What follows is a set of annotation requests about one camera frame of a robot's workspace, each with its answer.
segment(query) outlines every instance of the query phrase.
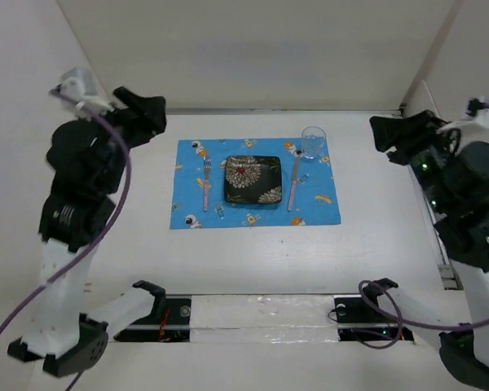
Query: transparent plastic sheet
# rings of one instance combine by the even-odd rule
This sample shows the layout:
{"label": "transparent plastic sheet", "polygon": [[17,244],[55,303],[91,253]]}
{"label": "transparent plastic sheet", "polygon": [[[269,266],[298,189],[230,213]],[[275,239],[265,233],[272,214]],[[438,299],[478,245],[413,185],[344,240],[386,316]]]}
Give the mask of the transparent plastic sheet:
{"label": "transparent plastic sheet", "polygon": [[191,342],[338,342],[327,316],[334,307],[324,295],[193,297]]}

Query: blue placemat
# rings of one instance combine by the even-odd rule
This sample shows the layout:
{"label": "blue placemat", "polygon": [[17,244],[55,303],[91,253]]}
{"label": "blue placemat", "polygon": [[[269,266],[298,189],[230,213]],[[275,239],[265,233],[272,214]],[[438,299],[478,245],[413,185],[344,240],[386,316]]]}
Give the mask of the blue placemat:
{"label": "blue placemat", "polygon": [[[325,146],[319,159],[302,158],[292,212],[288,212],[294,152],[299,138],[181,140],[178,143],[170,228],[231,228],[235,226],[321,226],[341,223],[333,172]],[[203,156],[212,160],[209,210],[203,211]],[[280,204],[228,204],[223,198],[224,165],[235,155],[278,156],[283,172]]]}

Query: floral pattern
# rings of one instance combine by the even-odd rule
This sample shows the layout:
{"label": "floral pattern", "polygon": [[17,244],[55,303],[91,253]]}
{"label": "floral pattern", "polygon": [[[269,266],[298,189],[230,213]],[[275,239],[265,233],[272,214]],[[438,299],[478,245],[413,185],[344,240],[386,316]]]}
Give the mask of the floral pattern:
{"label": "floral pattern", "polygon": [[259,197],[259,204],[273,204],[275,202],[281,201],[283,198],[283,195],[281,193],[281,186],[274,187],[270,191],[267,191],[266,193],[262,194]]}
{"label": "floral pattern", "polygon": [[261,177],[261,165],[252,156],[231,157],[226,167],[226,180],[235,188],[253,185]]}

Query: clear glass cup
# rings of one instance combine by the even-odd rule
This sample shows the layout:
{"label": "clear glass cup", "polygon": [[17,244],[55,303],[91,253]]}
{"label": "clear glass cup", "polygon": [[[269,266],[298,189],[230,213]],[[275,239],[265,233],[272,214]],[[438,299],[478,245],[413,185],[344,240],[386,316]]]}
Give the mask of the clear glass cup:
{"label": "clear glass cup", "polygon": [[302,155],[315,159],[326,143],[326,133],[317,126],[310,126],[302,131]]}

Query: square black plate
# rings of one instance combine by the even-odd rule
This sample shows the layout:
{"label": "square black plate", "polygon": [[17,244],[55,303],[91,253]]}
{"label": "square black plate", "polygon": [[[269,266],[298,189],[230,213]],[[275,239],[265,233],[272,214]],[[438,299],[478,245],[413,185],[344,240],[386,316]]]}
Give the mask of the square black plate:
{"label": "square black plate", "polygon": [[279,157],[229,156],[224,193],[233,204],[278,204],[283,199]]}

